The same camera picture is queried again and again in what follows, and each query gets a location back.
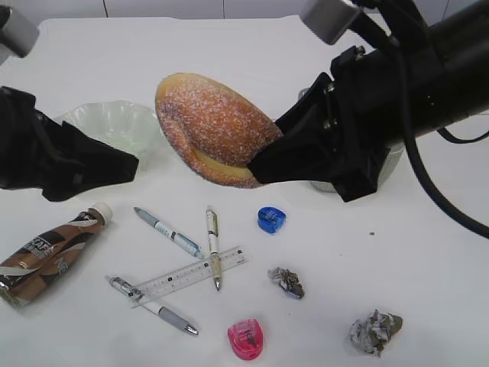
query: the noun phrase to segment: ruler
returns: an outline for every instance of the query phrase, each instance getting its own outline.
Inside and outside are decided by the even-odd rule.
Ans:
[[[248,261],[241,246],[220,252],[219,257],[221,259],[222,271],[234,268]],[[184,268],[135,285],[133,287],[134,296],[131,297],[132,307],[141,306],[147,302],[151,302],[152,300],[212,277],[209,261],[210,258],[205,258]]]

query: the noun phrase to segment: sugar-coated donut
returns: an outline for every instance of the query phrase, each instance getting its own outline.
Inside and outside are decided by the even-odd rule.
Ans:
[[[168,141],[197,174],[216,184],[258,187],[246,165],[282,132],[245,97],[214,80],[178,73],[157,89]]]

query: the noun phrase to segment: mechanical pen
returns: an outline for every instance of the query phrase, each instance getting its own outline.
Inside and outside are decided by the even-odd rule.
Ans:
[[[200,251],[199,245],[197,245],[194,241],[171,229],[166,223],[161,222],[158,218],[155,218],[146,210],[135,207],[134,211],[147,224],[155,228],[159,233],[163,234],[171,241],[175,242],[181,249],[191,254],[191,256],[201,260],[205,258],[204,254]]]
[[[222,270],[221,270],[221,259],[219,257],[219,246],[217,242],[218,236],[218,225],[217,225],[217,214],[210,206],[207,206],[206,210],[207,218],[207,233],[209,236],[209,251],[211,253],[210,263],[212,269],[212,278],[214,279],[215,289],[217,291],[221,290],[222,283]]]
[[[134,289],[132,285],[130,285],[127,281],[120,277],[109,277],[106,276],[105,279],[107,279],[108,283],[117,291],[122,293],[128,298],[133,298],[133,297],[142,297],[142,293]],[[188,321],[183,319],[182,317],[178,316],[176,313],[174,313],[172,310],[169,310],[166,307],[162,307],[159,304],[156,304],[155,302],[148,302],[146,304],[142,305],[145,309],[149,310],[150,312],[154,313],[157,315],[159,318],[161,318],[163,321],[168,322],[170,325],[175,326],[178,330],[182,330],[188,334],[192,335],[199,335],[199,331]]]

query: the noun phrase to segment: crumpled paper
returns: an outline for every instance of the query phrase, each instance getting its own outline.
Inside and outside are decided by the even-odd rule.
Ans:
[[[299,283],[299,276],[289,269],[275,268],[268,271],[268,277],[281,287],[285,293],[300,300],[304,297],[303,286]]]
[[[403,327],[402,317],[375,310],[367,319],[355,321],[350,329],[350,340],[363,352],[380,357],[392,335],[401,327]]]

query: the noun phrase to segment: blue pencil sharpener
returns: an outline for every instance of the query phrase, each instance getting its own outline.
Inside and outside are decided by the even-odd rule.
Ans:
[[[258,210],[258,225],[266,233],[273,234],[277,232],[285,222],[286,215],[284,212],[272,206],[266,206]]]

